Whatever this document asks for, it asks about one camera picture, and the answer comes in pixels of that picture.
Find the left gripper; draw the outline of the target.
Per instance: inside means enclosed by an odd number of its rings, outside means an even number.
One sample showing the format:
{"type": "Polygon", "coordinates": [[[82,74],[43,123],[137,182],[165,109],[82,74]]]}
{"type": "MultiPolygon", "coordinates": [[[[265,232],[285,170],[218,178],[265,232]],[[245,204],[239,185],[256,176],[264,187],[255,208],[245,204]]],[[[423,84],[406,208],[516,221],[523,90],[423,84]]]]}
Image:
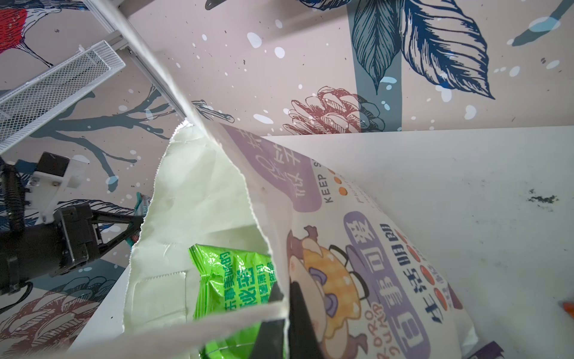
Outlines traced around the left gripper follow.
{"type": "Polygon", "coordinates": [[[88,204],[58,209],[55,224],[62,234],[62,259],[54,275],[64,275],[113,251],[141,231],[144,217],[93,211],[88,204]]]}

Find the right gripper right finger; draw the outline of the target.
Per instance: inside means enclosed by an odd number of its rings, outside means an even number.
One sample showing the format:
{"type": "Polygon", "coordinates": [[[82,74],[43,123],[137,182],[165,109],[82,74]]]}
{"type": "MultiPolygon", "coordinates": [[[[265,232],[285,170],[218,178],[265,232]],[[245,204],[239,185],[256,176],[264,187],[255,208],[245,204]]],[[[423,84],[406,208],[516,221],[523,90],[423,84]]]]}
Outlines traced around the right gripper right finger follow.
{"type": "Polygon", "coordinates": [[[291,359],[323,359],[300,285],[290,284],[288,348],[291,359]]]}

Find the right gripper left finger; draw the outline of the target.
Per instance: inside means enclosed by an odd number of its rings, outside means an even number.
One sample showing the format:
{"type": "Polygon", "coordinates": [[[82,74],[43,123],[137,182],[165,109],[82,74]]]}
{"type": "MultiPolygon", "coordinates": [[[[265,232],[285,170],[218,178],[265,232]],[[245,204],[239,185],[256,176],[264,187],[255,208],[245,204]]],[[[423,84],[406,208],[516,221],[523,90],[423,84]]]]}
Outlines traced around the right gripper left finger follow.
{"type": "Polygon", "coordinates": [[[281,359],[284,356],[286,316],[263,322],[249,359],[281,359]]]}

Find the green Lays chips packet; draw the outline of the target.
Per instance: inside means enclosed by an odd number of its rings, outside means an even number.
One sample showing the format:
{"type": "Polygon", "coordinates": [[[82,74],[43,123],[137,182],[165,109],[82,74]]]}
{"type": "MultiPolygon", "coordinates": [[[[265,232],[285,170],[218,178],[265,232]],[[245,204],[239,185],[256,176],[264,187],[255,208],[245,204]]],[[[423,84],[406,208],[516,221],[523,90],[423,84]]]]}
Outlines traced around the green Lays chips packet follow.
{"type": "MultiPolygon", "coordinates": [[[[200,275],[196,320],[268,303],[277,281],[270,256],[208,245],[193,245],[189,252],[200,275]]],[[[249,358],[259,327],[255,324],[229,338],[209,342],[199,357],[249,358]]]]}

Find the white printed paper bag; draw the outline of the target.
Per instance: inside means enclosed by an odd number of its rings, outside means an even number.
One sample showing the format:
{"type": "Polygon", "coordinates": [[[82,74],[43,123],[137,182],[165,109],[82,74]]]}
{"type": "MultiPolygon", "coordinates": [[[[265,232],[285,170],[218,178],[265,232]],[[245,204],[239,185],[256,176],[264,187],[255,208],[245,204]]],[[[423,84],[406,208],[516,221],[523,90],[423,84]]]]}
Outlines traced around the white printed paper bag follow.
{"type": "Polygon", "coordinates": [[[291,35],[285,20],[237,4],[122,31],[166,81],[185,120],[155,177],[132,250],[123,329],[156,337],[157,358],[191,358],[209,342],[286,316],[298,283],[324,358],[462,358],[475,328],[448,282],[357,185],[269,139],[358,134],[381,125],[355,92],[351,50],[333,26],[291,35]],[[268,255],[266,304],[194,318],[193,245],[268,255]]]}

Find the orange chips packet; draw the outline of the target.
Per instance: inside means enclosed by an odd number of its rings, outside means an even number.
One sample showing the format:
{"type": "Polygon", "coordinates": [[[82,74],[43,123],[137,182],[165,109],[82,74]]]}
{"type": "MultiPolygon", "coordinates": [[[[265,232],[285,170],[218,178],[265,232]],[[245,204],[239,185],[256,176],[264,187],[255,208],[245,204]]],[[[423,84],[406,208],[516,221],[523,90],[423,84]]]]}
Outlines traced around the orange chips packet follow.
{"type": "Polygon", "coordinates": [[[561,302],[560,307],[572,318],[574,318],[574,302],[561,302]]]}

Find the purple snack packet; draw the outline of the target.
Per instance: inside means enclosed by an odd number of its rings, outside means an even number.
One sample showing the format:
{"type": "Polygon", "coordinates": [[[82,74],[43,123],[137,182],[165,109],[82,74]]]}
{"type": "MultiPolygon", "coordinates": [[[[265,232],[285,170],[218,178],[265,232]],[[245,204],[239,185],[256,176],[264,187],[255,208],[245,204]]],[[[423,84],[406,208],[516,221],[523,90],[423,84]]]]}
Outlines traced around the purple snack packet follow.
{"type": "Polygon", "coordinates": [[[474,352],[469,359],[504,359],[504,350],[500,345],[492,341],[474,352]]]}

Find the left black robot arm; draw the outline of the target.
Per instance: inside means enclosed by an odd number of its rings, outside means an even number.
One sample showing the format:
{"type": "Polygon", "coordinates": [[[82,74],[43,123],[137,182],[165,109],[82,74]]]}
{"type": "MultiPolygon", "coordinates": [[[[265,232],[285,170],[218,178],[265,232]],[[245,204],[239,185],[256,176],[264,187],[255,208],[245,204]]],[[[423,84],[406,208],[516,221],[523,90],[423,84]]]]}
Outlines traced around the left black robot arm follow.
{"type": "Polygon", "coordinates": [[[65,275],[109,253],[141,229],[142,215],[92,209],[88,203],[58,207],[77,188],[88,164],[44,152],[28,182],[15,165],[1,162],[1,204],[8,229],[1,232],[1,294],[23,291],[44,275],[65,275]]]}

